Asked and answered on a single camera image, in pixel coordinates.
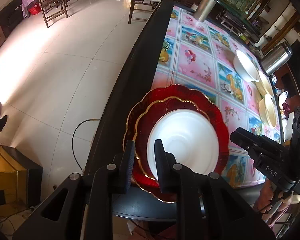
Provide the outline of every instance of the black cable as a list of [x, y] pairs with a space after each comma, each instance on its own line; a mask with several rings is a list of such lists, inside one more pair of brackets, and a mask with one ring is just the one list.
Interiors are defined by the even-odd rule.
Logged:
[[257, 213], [261, 213], [262, 210], [264, 210], [265, 208], [267, 208], [268, 206], [271, 206], [271, 205], [272, 205], [272, 203], [270, 203], [269, 205], [266, 205], [265, 207], [261, 208]]
[[17, 215], [17, 214], [19, 214], [19, 213], [22, 213], [22, 212], [24, 212], [24, 211], [27, 211], [27, 210], [33, 211], [33, 208], [28, 208], [28, 209], [25, 209], [25, 210], [22, 210], [22, 211], [13, 213], [13, 214], [11, 214], [11, 215], [9, 215], [9, 216], [7, 216], [7, 217], [0, 216], [0, 231], [1, 231], [2, 227], [3, 227], [3, 222], [5, 222], [5, 221], [8, 220], [8, 221], [10, 222], [10, 224], [12, 225], [13, 233], [12, 233], [12, 234], [5, 234], [5, 235], [6, 235], [6, 236], [12, 236], [12, 235], [14, 234], [14, 232], [15, 232], [15, 228], [14, 228], [14, 226], [13, 226], [13, 224], [12, 224], [12, 222], [11, 222], [11, 220], [10, 220], [9, 218], [12, 217], [12, 216], [14, 216], [14, 215]]
[[82, 121], [81, 123], [79, 123], [79, 125], [77, 126], [77, 128], [74, 129], [74, 132], [73, 132], [73, 135], [72, 135], [72, 140], [71, 140], [72, 154], [73, 154], [73, 157], [74, 157], [75, 162], [77, 163], [77, 165], [79, 166], [79, 168], [80, 168], [81, 171], [82, 171], [82, 168], [81, 168], [80, 164], [78, 163], [77, 158], [76, 158], [75, 155], [74, 155], [74, 150], [73, 150], [73, 138], [74, 138], [75, 131], [78, 129], [78, 127], [79, 127], [80, 125], [82, 125], [84, 122], [87, 122], [87, 121], [100, 121], [100, 119], [87, 119], [87, 120], [84, 120], [84, 121]]
[[168, 237], [165, 237], [165, 236], [160, 236], [160, 235], [158, 235], [158, 234], [154, 234], [154, 233], [152, 233], [150, 230], [145, 229], [145, 228], [139, 226], [139, 225], [138, 225], [136, 222], [134, 222], [133, 220], [130, 219], [130, 221], [131, 221], [136, 227], [138, 227], [138, 228], [140, 228], [140, 229], [142, 229], [142, 230], [144, 230], [144, 231], [150, 233], [150, 234], [153, 235], [153, 236], [158, 236], [158, 237], [161, 237], [161, 238], [163, 238], [163, 239], [168, 239], [168, 240], [175, 240], [174, 238], [168, 238]]

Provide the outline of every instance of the patterned tablecloth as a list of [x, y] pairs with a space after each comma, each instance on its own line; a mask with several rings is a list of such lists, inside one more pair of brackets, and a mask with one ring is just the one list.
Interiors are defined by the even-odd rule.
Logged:
[[[207, 20], [198, 22], [190, 12], [174, 6], [152, 89], [175, 83], [197, 89], [219, 107], [229, 134], [243, 127], [280, 143], [278, 116], [274, 130], [262, 124], [258, 110], [261, 95], [257, 87], [242, 80], [234, 70], [237, 49], [245, 52], [256, 68], [261, 69], [256, 57], [226, 31]], [[230, 141], [229, 152], [221, 175], [232, 187], [264, 182], [265, 176], [253, 168], [253, 160], [246, 151]]]

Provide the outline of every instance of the white plate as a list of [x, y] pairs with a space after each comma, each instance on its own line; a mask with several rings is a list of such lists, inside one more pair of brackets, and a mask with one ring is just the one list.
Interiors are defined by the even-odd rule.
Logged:
[[241, 50], [236, 50], [233, 65], [239, 76], [246, 82], [259, 81], [256, 67]]
[[264, 97], [265, 94], [268, 94], [271, 98], [273, 98], [273, 90], [270, 83], [270, 80], [262, 71], [258, 71], [260, 81], [256, 82], [257, 89], [259, 90], [260, 94]]
[[265, 125], [268, 125], [271, 129], [274, 129], [277, 125], [275, 111], [276, 109], [271, 96], [269, 94], [265, 94], [265, 97], [259, 102], [259, 113], [261, 121]]
[[208, 175], [219, 158], [219, 142], [211, 123], [196, 111], [178, 109], [165, 114], [151, 130], [147, 143], [147, 160], [158, 180], [154, 142], [161, 139], [164, 150], [193, 172]]

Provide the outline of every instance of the red bag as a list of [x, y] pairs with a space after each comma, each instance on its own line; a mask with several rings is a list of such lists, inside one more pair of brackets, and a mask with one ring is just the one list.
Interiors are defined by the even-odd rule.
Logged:
[[35, 3], [34, 6], [32, 6], [29, 9], [29, 12], [31, 15], [36, 15], [36, 14], [40, 13], [41, 12], [40, 5], [38, 3]]

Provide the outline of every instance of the gold rim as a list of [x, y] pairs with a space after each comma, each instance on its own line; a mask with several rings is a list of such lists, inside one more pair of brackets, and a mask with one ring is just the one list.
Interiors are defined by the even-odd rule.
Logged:
[[[206, 95], [205, 93], [202, 93], [200, 90], [193, 89], [193, 88], [187, 88], [185, 85], [182, 85], [182, 84], [171, 84], [171, 85], [168, 85], [167, 87], [170, 87], [170, 86], [176, 86], [176, 85], [178, 85], [178, 86], [183, 86], [183, 87], [185, 87], [185, 88], [188, 89], [188, 90], [194, 90], [194, 91], [200, 92], [201, 94], [203, 94], [203, 95], [206, 97], [206, 99], [209, 101], [209, 103], [213, 104], [213, 105], [214, 105], [215, 107], [217, 107], [218, 110], [220, 111], [219, 107], [218, 107], [216, 104], [214, 104], [213, 102], [211, 102], [210, 99], [207, 97], [207, 95]], [[138, 104], [140, 104], [140, 103], [146, 98], [146, 96], [147, 96], [151, 91], [153, 91], [153, 90], [155, 90], [155, 89], [158, 89], [158, 88], [154, 88], [154, 89], [149, 90], [149, 91], [144, 95], [144, 97], [142, 98], [142, 100], [139, 101], [138, 103], [136, 103], [136, 104], [133, 106], [133, 108], [130, 110], [130, 112], [129, 112], [129, 114], [128, 114], [128, 117], [127, 117], [127, 121], [126, 121], [126, 131], [125, 131], [125, 133], [124, 133], [123, 141], [122, 141], [122, 149], [123, 149], [123, 151], [124, 151], [124, 141], [125, 141], [125, 138], [126, 138], [126, 135], [127, 135], [127, 132], [128, 132], [128, 120], [129, 120], [130, 114], [132, 113], [133, 109], [134, 109]]]
[[134, 179], [134, 182], [135, 182], [135, 184], [137, 184], [137, 186], [141, 189], [141, 190], [143, 190], [143, 191], [145, 191], [145, 192], [147, 192], [147, 193], [150, 193], [152, 196], [154, 196], [157, 200], [159, 200], [159, 201], [161, 201], [161, 202], [165, 202], [165, 203], [175, 203], [175, 202], [169, 202], [169, 201], [164, 201], [164, 200], [162, 200], [162, 199], [160, 199], [160, 198], [158, 198], [155, 194], [153, 194], [152, 192], [150, 192], [150, 191], [147, 191], [147, 190], [145, 190], [143, 187], [141, 187], [140, 186], [140, 184]]
[[[148, 113], [149, 109], [150, 109], [153, 105], [155, 105], [155, 104], [157, 104], [157, 103], [163, 103], [163, 102], [165, 102], [165, 101], [167, 101], [167, 100], [169, 100], [169, 99], [177, 99], [177, 100], [179, 100], [179, 101], [181, 101], [181, 102], [187, 102], [187, 103], [193, 104], [193, 105], [195, 106], [195, 108], [196, 108], [200, 113], [202, 113], [202, 114], [208, 119], [208, 121], [210, 122], [209, 116], [208, 116], [204, 111], [202, 111], [202, 110], [197, 106], [197, 104], [194, 103], [193, 101], [187, 100], [187, 99], [186, 99], [186, 100], [182, 100], [181, 98], [176, 97], [176, 96], [167, 97], [167, 98], [165, 98], [165, 99], [163, 99], [163, 100], [156, 100], [156, 101], [153, 101], [151, 104], [149, 104], [149, 106], [147, 107], [146, 111], [145, 111], [144, 113], [142, 113], [142, 114], [138, 117], [138, 119], [137, 119], [137, 121], [136, 121], [136, 124], [135, 124], [135, 126], [134, 126], [134, 132], [135, 132], [135, 134], [134, 134], [134, 136], [133, 136], [133, 141], [134, 141], [134, 142], [136, 142], [136, 139], [137, 139], [137, 136], [138, 136], [138, 123], [139, 123], [140, 119], [141, 119], [144, 115], [146, 115], [146, 114]], [[149, 179], [153, 179], [153, 180], [157, 181], [154, 177], [151, 177], [149, 174], [147, 174], [146, 171], [143, 169], [142, 164], [141, 164], [141, 159], [140, 159], [140, 157], [139, 157], [139, 155], [138, 155], [138, 153], [137, 153], [137, 150], [135, 150], [134, 153], [135, 153], [135, 156], [136, 156], [136, 158], [137, 158], [137, 160], [138, 160], [138, 164], [139, 164], [139, 167], [140, 167], [142, 173], [143, 173], [146, 177], [148, 177]]]
[[[205, 93], [203, 93], [202, 91], [197, 90], [197, 89], [193, 89], [193, 88], [190, 89], [190, 88], [187, 88], [185, 85], [178, 84], [178, 83], [168, 85], [167, 87], [170, 87], [170, 86], [176, 86], [176, 85], [185, 87], [185, 88], [188, 89], [188, 90], [194, 90], [194, 91], [200, 92], [201, 94], [203, 94], [203, 95], [206, 97], [206, 99], [208, 100], [208, 102], [209, 102], [210, 104], [214, 105], [214, 106], [219, 110], [220, 114], [222, 115], [222, 112], [220, 111], [220, 108], [219, 108], [215, 103], [211, 102], [210, 99], [208, 98], [208, 96], [207, 96]], [[142, 100], [139, 101], [138, 103], [136, 103], [136, 104], [133, 106], [133, 108], [130, 110], [130, 112], [129, 112], [129, 114], [128, 114], [128, 117], [127, 117], [127, 122], [126, 122], [126, 131], [125, 131], [125, 133], [124, 133], [123, 141], [122, 141], [122, 150], [123, 150], [123, 151], [124, 151], [124, 141], [125, 141], [125, 138], [126, 138], [126, 135], [127, 135], [127, 132], [128, 132], [128, 125], [129, 125], [129, 124], [128, 124], [128, 120], [129, 120], [129, 117], [130, 117], [130, 115], [131, 115], [133, 109], [134, 109], [138, 104], [140, 104], [140, 103], [146, 98], [146, 96], [147, 96], [151, 91], [153, 91], [153, 90], [155, 90], [155, 89], [158, 89], [158, 88], [154, 88], [154, 89], [149, 90], [149, 91], [143, 96]], [[142, 173], [146, 176], [145, 172], [143, 172], [142, 167], [140, 167], [140, 169], [141, 169]], [[136, 180], [135, 180], [135, 183], [138, 185], [138, 187], [139, 187], [141, 190], [148, 192], [147, 190], [143, 189], [143, 188], [138, 184], [138, 182], [137, 182]]]

